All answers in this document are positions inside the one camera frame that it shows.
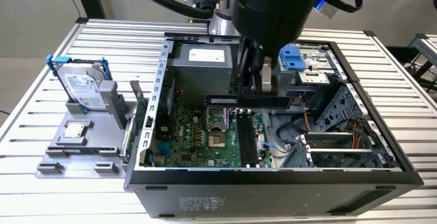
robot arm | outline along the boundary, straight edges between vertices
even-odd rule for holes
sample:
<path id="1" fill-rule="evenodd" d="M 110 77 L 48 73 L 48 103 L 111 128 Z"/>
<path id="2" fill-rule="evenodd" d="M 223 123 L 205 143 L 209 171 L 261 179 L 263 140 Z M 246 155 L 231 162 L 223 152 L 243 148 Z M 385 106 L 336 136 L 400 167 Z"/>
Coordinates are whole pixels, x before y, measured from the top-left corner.
<path id="1" fill-rule="evenodd" d="M 209 19 L 214 11 L 227 8 L 229 0 L 185 0 L 187 6 L 175 0 L 153 0 L 170 10 L 193 18 Z M 362 7 L 362 0 L 356 6 L 341 0 L 235 0 L 233 25 L 241 34 L 238 51 L 239 95 L 276 95 L 276 67 L 282 47 L 301 35 L 312 10 L 332 18 L 341 9 L 356 12 Z"/>

metal rail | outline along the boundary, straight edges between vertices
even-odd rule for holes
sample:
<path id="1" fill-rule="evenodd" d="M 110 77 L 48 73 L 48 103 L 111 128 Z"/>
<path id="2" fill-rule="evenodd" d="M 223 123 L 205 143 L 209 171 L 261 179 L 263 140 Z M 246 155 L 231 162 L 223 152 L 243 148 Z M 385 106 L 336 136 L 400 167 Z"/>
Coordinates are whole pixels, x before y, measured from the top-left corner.
<path id="1" fill-rule="evenodd" d="M 128 81 L 139 80 L 150 94 L 165 32 L 206 34 L 203 24 L 143 23 L 90 20 L 74 26 L 55 55 L 110 62 L 112 77 L 127 100 L 134 100 Z M 302 40 L 334 41 L 357 72 L 392 133 L 425 181 L 425 186 L 358 217 L 233 218 L 178 220 L 195 223 L 338 223 L 377 221 L 437 222 L 437 108 L 376 37 L 361 31 L 306 29 Z M 123 179 L 36 179 L 34 172 L 66 113 L 67 95 L 47 68 L 43 69 L 8 120 L 0 128 L 0 222 L 88 223 L 147 222 Z"/>

white wall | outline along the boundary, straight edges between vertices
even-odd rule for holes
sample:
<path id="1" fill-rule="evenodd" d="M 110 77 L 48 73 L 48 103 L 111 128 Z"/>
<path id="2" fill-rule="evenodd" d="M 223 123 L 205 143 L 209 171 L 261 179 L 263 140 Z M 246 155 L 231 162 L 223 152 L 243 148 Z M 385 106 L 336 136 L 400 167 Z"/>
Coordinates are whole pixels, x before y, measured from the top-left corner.
<path id="1" fill-rule="evenodd" d="M 147 20 L 166 22 L 186 22 L 187 17 L 167 10 L 151 0 L 102 0 L 107 18 L 123 20 Z"/>
<path id="2" fill-rule="evenodd" d="M 76 0 L 82 14 L 80 0 Z M 71 0 L 0 0 L 0 56 L 46 57 L 76 21 Z"/>
<path id="3" fill-rule="evenodd" d="M 150 0 L 103 0 L 103 4 L 112 9 L 116 19 L 186 21 L 185 16 Z M 340 12 L 333 20 L 313 13 L 306 27 L 373 30 L 385 44 L 406 45 L 416 33 L 437 34 L 437 10 L 432 0 L 364 0 L 360 12 Z"/>
<path id="4" fill-rule="evenodd" d="M 437 34 L 437 10 L 432 0 L 364 0 L 364 8 L 354 14 L 338 12 L 333 20 L 326 20 L 314 13 L 306 26 L 372 30 L 384 44 L 406 46 L 416 33 Z"/>
<path id="5" fill-rule="evenodd" d="M 83 12 L 80 0 L 76 0 Z M 177 21 L 187 18 L 150 0 L 102 0 L 108 18 Z M 71 0 L 0 0 L 0 56 L 44 57 L 54 52 L 78 18 Z M 333 20 L 310 16 L 309 28 L 373 30 L 385 44 L 408 44 L 414 33 L 437 34 L 432 0 L 365 0 L 356 14 Z"/>

motherboard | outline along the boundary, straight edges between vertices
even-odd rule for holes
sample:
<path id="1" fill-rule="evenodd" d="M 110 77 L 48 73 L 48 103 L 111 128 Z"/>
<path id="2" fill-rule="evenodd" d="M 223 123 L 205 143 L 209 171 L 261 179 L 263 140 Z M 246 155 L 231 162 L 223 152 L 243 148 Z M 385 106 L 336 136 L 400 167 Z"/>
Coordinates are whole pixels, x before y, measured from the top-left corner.
<path id="1" fill-rule="evenodd" d="M 265 138 L 261 114 L 250 115 L 249 144 L 241 148 L 238 111 L 230 108 L 191 110 L 179 107 L 174 117 L 170 141 L 159 141 L 154 163 L 158 167 L 246 167 L 242 149 L 255 151 L 257 166 L 270 167 L 269 148 L 262 146 Z"/>

